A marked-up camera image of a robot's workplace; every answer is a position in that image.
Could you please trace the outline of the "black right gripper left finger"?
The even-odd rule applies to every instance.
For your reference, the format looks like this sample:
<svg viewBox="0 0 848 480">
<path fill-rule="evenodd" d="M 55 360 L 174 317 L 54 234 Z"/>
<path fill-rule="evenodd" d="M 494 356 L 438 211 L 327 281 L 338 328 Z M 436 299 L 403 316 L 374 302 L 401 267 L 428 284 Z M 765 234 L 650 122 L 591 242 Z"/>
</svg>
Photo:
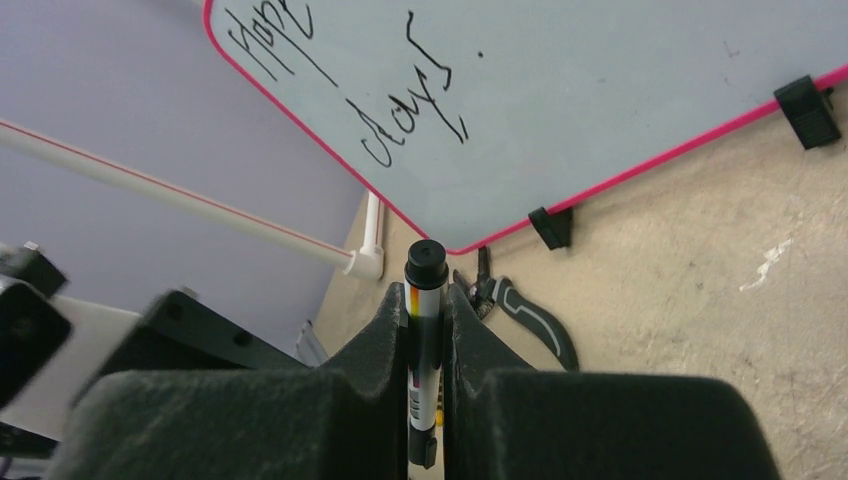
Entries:
<svg viewBox="0 0 848 480">
<path fill-rule="evenodd" d="M 49 479 L 403 479 L 404 289 L 322 365 L 125 371 L 73 410 Z"/>
</svg>

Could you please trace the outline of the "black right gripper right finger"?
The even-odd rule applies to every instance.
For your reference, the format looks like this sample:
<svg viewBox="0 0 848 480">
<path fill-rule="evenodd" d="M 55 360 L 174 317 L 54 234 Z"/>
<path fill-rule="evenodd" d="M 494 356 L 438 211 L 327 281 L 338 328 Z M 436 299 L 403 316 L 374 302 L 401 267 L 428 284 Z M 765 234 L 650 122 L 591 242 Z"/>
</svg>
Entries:
<svg viewBox="0 0 848 480">
<path fill-rule="evenodd" d="M 776 479 L 759 422 L 730 384 L 692 376 L 538 370 L 451 286 L 449 479 Z"/>
</svg>

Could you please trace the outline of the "black whiteboard marker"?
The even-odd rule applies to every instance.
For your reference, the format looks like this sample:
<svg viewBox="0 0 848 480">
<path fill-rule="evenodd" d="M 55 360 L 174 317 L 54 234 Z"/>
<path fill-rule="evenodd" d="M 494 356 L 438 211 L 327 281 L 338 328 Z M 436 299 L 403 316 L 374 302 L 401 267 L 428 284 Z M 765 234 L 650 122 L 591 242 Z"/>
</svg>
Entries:
<svg viewBox="0 0 848 480">
<path fill-rule="evenodd" d="M 449 268 L 443 246 L 430 239 L 408 249 L 404 301 L 409 339 L 408 459 L 435 464 L 438 393 L 443 360 L 445 289 Z"/>
</svg>

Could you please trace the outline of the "pink framed whiteboard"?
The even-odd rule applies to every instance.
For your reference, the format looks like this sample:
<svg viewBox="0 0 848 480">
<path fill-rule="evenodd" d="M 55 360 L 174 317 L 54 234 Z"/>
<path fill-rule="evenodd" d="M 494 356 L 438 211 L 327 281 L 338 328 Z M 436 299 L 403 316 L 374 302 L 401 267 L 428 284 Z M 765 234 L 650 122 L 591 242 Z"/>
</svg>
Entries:
<svg viewBox="0 0 848 480">
<path fill-rule="evenodd" d="M 847 77 L 843 1 L 208 1 L 218 53 L 461 254 Z"/>
</svg>

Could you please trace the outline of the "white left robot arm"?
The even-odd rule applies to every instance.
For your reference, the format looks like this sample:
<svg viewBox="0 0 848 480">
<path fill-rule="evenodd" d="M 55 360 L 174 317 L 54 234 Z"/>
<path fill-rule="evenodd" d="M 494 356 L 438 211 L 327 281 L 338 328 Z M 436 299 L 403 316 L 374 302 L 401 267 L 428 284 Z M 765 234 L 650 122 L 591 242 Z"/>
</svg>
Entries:
<svg viewBox="0 0 848 480">
<path fill-rule="evenodd" d="M 122 371 L 299 368 L 301 362 L 169 290 L 141 313 L 61 295 L 34 244 L 1 249 L 1 463 L 47 459 L 100 378 Z"/>
</svg>

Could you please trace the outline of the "white pvc pipe stand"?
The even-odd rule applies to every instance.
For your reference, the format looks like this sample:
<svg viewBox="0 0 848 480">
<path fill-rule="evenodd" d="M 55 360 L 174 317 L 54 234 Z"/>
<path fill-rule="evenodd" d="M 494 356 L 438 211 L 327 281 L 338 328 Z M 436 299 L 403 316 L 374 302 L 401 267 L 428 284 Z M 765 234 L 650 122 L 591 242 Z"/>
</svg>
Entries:
<svg viewBox="0 0 848 480">
<path fill-rule="evenodd" d="M 347 276 L 364 280 L 380 280 L 384 274 L 383 202 L 373 192 L 367 193 L 362 245 L 351 251 L 352 258 L 343 269 Z"/>
</svg>

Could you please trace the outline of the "white diagonal pole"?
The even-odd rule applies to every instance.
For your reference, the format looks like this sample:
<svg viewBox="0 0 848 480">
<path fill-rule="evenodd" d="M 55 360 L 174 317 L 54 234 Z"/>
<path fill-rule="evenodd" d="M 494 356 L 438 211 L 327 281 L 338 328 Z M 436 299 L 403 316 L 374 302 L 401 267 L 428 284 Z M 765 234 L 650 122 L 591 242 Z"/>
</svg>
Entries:
<svg viewBox="0 0 848 480">
<path fill-rule="evenodd" d="M 339 247 L 62 143 L 5 119 L 1 121 L 1 145 L 79 175 L 133 191 L 232 229 L 298 250 L 339 269 L 346 269 L 354 259 L 353 253 Z"/>
</svg>

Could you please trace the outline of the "black handled pliers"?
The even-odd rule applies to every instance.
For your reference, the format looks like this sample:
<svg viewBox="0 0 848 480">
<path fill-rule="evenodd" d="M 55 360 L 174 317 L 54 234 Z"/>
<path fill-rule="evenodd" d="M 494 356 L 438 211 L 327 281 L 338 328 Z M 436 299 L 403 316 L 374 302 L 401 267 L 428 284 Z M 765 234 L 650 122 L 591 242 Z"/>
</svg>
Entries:
<svg viewBox="0 0 848 480">
<path fill-rule="evenodd" d="M 509 277 L 491 274 L 488 247 L 477 250 L 477 273 L 473 282 L 457 269 L 452 272 L 452 280 L 463 291 L 480 321 L 498 307 L 539 339 L 564 370 L 580 370 L 576 346 L 563 323 L 547 309 L 529 300 Z"/>
</svg>

